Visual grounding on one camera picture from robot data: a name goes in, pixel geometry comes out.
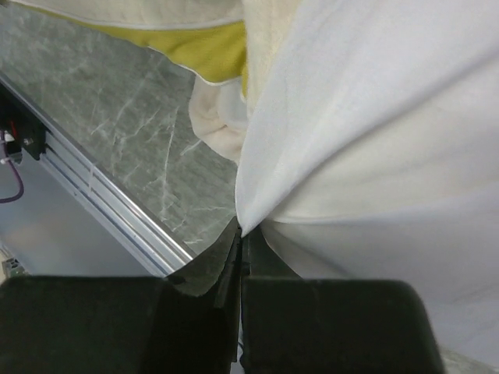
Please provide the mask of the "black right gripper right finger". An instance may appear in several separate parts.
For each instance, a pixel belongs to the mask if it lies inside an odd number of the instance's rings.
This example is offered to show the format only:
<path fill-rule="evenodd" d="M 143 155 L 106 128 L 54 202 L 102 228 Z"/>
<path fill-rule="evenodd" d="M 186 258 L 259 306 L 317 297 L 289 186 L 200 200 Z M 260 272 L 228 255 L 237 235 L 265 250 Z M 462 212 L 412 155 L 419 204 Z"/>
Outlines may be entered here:
<path fill-rule="evenodd" d="M 425 307 L 398 280 L 306 279 L 266 243 L 242 241 L 247 373 L 442 373 Z"/>

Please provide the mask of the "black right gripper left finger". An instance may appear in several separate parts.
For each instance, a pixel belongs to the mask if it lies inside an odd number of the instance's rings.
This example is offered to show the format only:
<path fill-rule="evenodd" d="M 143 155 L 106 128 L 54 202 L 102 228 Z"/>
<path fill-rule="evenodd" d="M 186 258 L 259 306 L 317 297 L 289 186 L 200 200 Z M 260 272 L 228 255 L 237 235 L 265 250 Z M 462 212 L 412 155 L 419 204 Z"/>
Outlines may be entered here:
<path fill-rule="evenodd" d="M 4 373 L 228 373 L 240 227 L 167 277 L 18 276 L 1 286 Z"/>

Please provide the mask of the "white pillowcase with peach ruffles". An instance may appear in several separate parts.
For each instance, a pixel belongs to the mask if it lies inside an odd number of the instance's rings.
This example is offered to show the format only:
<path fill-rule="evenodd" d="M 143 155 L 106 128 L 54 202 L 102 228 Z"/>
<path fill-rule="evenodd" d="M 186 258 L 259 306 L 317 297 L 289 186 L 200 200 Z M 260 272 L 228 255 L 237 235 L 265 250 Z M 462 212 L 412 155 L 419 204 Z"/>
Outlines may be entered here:
<path fill-rule="evenodd" d="M 394 278 L 439 342 L 498 363 L 498 4 L 245 1 L 244 234 L 307 277 Z"/>

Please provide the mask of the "cream pillow with yellow edge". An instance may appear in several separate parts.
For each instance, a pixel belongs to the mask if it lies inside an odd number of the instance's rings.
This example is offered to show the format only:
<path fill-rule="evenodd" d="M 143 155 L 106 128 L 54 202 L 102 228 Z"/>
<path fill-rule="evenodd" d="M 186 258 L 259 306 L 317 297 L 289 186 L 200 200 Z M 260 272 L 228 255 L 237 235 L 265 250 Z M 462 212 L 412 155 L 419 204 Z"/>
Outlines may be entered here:
<path fill-rule="evenodd" d="M 241 1 L 21 1 L 21 6 L 150 48 L 220 86 L 247 91 Z"/>

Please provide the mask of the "aluminium mounting rail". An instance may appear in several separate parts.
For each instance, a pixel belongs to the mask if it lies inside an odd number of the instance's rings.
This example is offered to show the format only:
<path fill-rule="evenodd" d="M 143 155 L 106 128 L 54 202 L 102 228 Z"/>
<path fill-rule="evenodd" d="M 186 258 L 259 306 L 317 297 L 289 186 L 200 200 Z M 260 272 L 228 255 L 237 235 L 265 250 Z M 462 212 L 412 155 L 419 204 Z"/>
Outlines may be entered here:
<path fill-rule="evenodd" d="M 1 253 L 31 274 L 166 276 L 193 251 L 114 182 L 67 132 L 6 77 L 1 90 L 26 104 L 46 126 L 39 161 L 23 148 L 1 169 L 1 194 L 16 181 L 23 196 L 1 207 Z"/>

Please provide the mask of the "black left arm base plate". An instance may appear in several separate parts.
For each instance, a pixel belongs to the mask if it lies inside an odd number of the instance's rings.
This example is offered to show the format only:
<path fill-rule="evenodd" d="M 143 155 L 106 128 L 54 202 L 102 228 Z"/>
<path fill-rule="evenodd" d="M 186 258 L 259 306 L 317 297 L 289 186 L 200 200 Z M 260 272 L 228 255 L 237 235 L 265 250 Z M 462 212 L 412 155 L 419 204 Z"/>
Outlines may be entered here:
<path fill-rule="evenodd" d="M 8 132 L 34 160 L 39 161 L 45 153 L 46 126 L 26 104 L 6 90 L 1 90 L 1 130 Z"/>

